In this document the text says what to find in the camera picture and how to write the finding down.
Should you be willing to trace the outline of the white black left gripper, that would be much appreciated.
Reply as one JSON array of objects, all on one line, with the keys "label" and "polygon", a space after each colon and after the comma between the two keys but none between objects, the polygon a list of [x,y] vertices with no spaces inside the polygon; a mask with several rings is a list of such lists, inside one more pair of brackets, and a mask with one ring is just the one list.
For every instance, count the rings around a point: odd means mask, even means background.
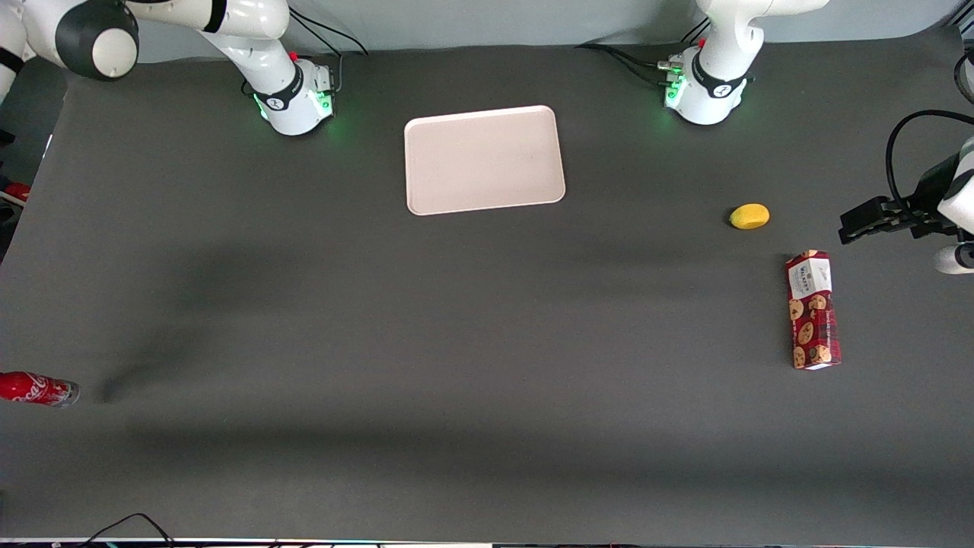
[{"label": "white black left gripper", "polygon": [[971,238],[973,234],[972,169],[973,139],[959,152],[925,171],[907,202],[921,222],[897,215],[897,207],[885,196],[876,196],[841,214],[839,242],[848,245],[866,236],[910,229],[912,238],[943,234]]}]

